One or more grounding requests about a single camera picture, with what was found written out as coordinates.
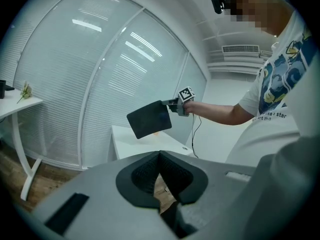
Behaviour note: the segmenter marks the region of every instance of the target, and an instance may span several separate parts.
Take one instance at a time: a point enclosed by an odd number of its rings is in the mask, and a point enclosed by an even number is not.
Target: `white table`
[[[17,89],[5,91],[4,99],[0,99],[0,120],[8,117],[9,121],[11,122],[13,144],[21,165],[25,173],[27,174],[27,178],[24,182],[20,197],[23,200],[27,200],[29,188],[42,160],[38,158],[35,161],[33,167],[30,167],[21,143],[18,124],[18,112],[31,106],[40,104],[43,102],[43,100],[36,97],[30,97],[20,100],[17,104],[18,100],[21,98],[20,92],[21,91]]]
[[[163,131],[158,132],[157,135],[150,134],[137,139],[131,128],[113,125],[112,141],[116,159],[159,150],[172,151],[186,156],[194,155],[192,149],[181,144]]]

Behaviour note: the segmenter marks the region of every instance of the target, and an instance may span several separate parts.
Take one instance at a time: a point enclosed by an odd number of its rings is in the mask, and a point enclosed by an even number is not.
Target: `person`
[[[224,125],[252,120],[226,163],[257,166],[261,157],[277,153],[300,137],[286,96],[308,71],[317,46],[302,17],[286,0],[226,0],[226,3],[228,12],[236,15],[237,20],[254,22],[256,27],[278,37],[273,54],[238,104],[189,101],[183,107],[187,113]]]

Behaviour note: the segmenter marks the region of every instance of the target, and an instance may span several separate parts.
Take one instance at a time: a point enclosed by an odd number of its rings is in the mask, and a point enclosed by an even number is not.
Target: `black pad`
[[[129,113],[126,118],[137,139],[172,127],[167,106],[161,100]]]

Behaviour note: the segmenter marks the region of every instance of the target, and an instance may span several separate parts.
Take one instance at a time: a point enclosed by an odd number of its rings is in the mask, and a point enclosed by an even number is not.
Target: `ceiling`
[[[207,62],[222,59],[221,47],[226,45],[259,45],[271,51],[276,37],[255,28],[253,23],[236,21],[230,15],[216,14],[211,0],[178,0],[188,11],[202,35]]]

